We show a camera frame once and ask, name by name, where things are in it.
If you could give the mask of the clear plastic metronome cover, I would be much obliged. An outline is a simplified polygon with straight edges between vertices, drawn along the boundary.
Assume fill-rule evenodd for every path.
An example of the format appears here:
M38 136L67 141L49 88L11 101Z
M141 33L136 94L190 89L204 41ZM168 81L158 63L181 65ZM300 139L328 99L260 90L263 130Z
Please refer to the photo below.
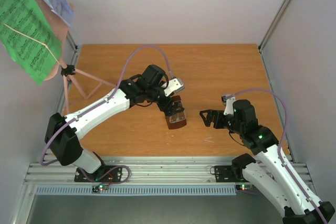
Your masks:
M185 112L179 112L175 115L169 117L169 122L171 124L180 123L186 119Z

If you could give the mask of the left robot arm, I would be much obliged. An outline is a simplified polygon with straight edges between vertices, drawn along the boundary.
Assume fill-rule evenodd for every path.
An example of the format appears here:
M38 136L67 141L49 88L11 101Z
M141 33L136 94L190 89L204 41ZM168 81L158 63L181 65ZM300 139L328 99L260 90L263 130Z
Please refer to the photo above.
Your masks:
M84 109L52 115L45 149L51 150L62 166L74 165L92 180L100 181L108 174L107 167L96 153L84 149L80 140L112 116L144 102L155 103L167 118L183 112L176 93L184 87L180 78L169 78L157 65L149 65L142 74L121 80L111 92Z

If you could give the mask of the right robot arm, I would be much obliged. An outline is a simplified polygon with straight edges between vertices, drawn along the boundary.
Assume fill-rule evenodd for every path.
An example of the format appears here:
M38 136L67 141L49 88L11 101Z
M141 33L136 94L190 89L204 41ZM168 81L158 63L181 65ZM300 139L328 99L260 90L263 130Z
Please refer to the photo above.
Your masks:
M328 223L335 214L329 201L322 201L299 176L273 132L259 124L248 100L225 99L225 110L203 110L206 127L238 134L253 155L232 160L232 175L253 184L278 210L283 223Z

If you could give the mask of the brown wooden metronome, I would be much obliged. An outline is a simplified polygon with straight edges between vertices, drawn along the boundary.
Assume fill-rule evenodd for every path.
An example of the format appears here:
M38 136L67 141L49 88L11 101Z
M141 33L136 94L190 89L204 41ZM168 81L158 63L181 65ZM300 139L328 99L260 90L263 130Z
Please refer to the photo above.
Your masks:
M172 100L174 105L178 105L177 113L171 116L166 116L165 119L168 129L176 130L185 127L187 125L187 120L181 97L179 95L175 95L172 97Z

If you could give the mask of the green sheet music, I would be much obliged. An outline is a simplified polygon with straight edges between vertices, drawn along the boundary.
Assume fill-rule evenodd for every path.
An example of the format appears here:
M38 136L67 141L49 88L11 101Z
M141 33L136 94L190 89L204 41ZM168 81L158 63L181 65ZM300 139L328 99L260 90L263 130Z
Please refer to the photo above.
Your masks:
M61 41L35 0L1 0L1 42L39 86L61 56Z

